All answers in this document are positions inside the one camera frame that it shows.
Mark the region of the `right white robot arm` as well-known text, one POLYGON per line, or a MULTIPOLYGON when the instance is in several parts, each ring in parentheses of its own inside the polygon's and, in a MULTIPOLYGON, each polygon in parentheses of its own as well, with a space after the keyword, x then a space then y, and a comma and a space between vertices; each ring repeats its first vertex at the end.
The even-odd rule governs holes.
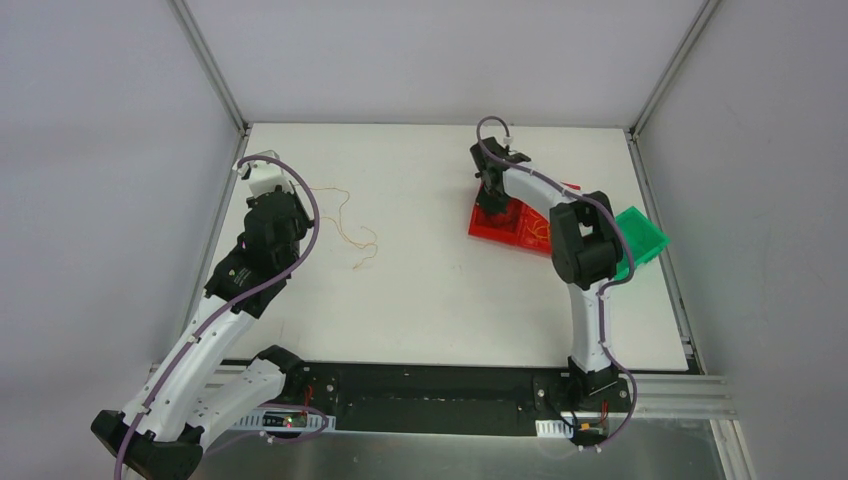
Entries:
POLYGON ((549 223, 552 265, 567 286, 571 305, 567 393, 576 407, 593 409, 619 377, 610 359, 604 293, 625 249, 608 197, 601 191, 581 194, 555 182, 536 170, 529 157, 509 152, 493 137, 478 141, 470 153, 481 181, 477 203, 486 213, 504 213, 509 201, 518 200, 549 223))

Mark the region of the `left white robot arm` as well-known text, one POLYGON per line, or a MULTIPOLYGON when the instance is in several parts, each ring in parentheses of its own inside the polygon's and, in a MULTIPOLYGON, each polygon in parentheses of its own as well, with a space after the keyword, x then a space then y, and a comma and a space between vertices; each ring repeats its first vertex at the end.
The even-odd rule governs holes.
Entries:
POLYGON ((114 457, 113 476, 187 479, 210 446, 238 420, 275 398, 297 402, 305 378, 279 346, 260 352, 236 379, 202 391, 227 351, 265 313, 312 253, 321 227, 319 204, 304 183, 254 187, 244 229, 217 264, 191 322, 140 392, 91 424, 114 457))

